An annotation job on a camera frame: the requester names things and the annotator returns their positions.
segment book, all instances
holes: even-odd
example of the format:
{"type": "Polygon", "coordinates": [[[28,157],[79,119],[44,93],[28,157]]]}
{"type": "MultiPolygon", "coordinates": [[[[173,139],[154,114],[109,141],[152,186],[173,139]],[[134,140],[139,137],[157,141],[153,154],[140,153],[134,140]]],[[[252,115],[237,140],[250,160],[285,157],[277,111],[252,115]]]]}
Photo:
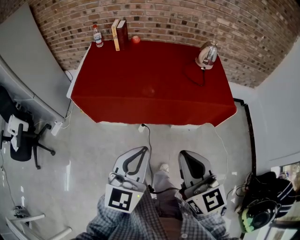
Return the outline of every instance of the book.
{"type": "Polygon", "coordinates": [[[114,46],[116,48],[116,51],[120,51],[119,42],[118,42],[118,35],[117,35],[117,26],[119,24],[120,19],[114,20],[112,24],[112,37],[114,41],[114,46]]]}
{"type": "Polygon", "coordinates": [[[125,50],[128,44],[127,21],[122,20],[117,26],[117,36],[120,50],[125,50]]]}

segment small red object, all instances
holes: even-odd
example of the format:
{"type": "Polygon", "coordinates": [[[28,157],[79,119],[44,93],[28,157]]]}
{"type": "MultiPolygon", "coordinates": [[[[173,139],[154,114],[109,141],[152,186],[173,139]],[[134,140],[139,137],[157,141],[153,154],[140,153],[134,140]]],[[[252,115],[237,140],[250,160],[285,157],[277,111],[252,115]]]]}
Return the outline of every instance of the small red object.
{"type": "Polygon", "coordinates": [[[134,44],[138,44],[138,43],[141,41],[141,39],[140,39],[139,36],[133,36],[132,39],[131,39],[131,41],[132,41],[134,44]]]}

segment desk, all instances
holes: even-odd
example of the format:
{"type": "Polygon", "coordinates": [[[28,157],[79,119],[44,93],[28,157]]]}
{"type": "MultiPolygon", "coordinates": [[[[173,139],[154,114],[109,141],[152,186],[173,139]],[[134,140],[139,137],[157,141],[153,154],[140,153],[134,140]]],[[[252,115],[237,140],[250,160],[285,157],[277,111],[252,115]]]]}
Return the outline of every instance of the desk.
{"type": "Polygon", "coordinates": [[[75,82],[72,100],[95,122],[217,126],[236,113],[219,57],[205,71],[199,48],[141,41],[115,51],[113,41],[92,43],[75,82]]]}

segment pants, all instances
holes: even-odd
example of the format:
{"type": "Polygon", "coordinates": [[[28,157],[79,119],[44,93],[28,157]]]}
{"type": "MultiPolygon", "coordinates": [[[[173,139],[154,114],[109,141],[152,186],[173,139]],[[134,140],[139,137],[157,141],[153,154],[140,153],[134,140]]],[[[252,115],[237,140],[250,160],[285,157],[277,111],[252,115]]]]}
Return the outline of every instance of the pants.
{"type": "MultiPolygon", "coordinates": [[[[154,174],[153,185],[156,192],[175,187],[171,183],[168,173],[162,170],[154,174]]],[[[177,191],[178,190],[175,189],[168,190],[157,194],[157,199],[153,199],[156,211],[161,218],[176,218],[182,220],[178,199],[175,197],[177,191]]]]}

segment plaid shirt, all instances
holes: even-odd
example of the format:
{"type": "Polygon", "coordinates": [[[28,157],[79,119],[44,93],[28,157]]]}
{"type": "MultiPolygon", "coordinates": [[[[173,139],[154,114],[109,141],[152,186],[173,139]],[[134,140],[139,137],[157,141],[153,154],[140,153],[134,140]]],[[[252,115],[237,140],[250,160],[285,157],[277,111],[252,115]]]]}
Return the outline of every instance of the plaid shirt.
{"type": "MultiPolygon", "coordinates": [[[[182,213],[180,239],[237,239],[231,238],[226,232],[225,222],[219,214],[196,215],[179,193],[175,197],[182,213]]],[[[106,208],[104,199],[105,196],[100,198],[98,215],[89,223],[87,231],[76,237],[77,240],[168,239],[148,190],[131,214],[106,208]]]]}

